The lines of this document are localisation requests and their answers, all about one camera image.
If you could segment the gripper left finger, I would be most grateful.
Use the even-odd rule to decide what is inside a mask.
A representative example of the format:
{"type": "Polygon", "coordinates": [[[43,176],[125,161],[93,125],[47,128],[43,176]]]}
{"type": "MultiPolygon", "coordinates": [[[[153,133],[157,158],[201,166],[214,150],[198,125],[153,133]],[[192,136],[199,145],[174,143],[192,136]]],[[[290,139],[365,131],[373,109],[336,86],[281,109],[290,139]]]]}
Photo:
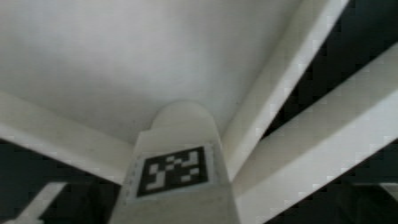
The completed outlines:
{"type": "Polygon", "coordinates": [[[89,183],[50,182],[11,224],[98,224],[89,183]]]}

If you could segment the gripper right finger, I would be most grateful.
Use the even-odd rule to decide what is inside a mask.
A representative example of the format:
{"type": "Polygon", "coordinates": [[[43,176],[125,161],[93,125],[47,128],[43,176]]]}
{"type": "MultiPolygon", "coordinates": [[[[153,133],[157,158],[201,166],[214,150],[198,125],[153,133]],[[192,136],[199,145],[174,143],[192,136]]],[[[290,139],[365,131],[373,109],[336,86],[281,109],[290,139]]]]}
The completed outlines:
{"type": "Polygon", "coordinates": [[[398,224],[398,201],[377,185],[345,184],[336,204],[336,224],[398,224]]]}

